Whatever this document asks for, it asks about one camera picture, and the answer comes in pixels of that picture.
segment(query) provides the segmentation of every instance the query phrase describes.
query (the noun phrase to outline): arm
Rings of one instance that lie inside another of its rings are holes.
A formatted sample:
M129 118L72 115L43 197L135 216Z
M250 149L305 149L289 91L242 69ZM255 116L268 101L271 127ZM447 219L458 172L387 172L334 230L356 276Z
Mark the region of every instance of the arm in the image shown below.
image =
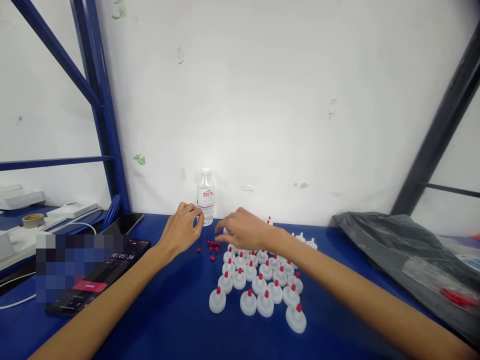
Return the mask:
M155 274L184 252L200 236L202 211L182 202L168 219L158 244L83 309L33 355L36 359L91 359L137 296Z
M239 249L266 249L291 260L389 343L414 359L477 359L452 333L350 268L240 208L217 236Z

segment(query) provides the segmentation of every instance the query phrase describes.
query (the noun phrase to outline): bottle label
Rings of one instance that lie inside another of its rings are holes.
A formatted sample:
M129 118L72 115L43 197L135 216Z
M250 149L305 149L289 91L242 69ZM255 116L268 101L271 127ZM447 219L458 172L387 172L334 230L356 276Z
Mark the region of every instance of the bottle label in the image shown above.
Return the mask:
M198 189L198 207L199 208L210 208L214 205L214 190L209 189Z

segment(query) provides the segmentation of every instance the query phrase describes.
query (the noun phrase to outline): forearm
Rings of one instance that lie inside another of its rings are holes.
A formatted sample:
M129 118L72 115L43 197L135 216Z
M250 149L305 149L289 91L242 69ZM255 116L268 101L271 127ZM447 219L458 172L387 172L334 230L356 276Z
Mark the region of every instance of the forearm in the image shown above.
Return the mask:
M158 248L148 250L130 270L53 335L30 359L91 359L167 261L167 255Z
M272 249L314 278L388 342L414 359L476 359L469 346L355 271L275 230Z

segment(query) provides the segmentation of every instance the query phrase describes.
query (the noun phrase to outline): white box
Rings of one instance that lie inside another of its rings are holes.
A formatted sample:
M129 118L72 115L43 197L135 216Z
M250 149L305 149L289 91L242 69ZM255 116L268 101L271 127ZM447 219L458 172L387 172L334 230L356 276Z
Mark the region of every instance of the white box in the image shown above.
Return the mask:
M69 202L62 207L49 211L46 215L49 218L75 219L98 207L96 202Z

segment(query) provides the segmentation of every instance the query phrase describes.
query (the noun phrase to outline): smartphone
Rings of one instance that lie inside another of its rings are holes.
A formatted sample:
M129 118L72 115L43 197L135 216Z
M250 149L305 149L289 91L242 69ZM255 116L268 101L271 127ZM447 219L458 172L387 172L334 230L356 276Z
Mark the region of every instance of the smartphone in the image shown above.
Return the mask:
M101 232L102 235L127 235L144 218L142 213L129 213L120 216L112 225Z
M110 255L99 268L79 281L60 299L47 306L45 312L74 317L125 274L145 254L150 245L150 241L130 240L122 249Z

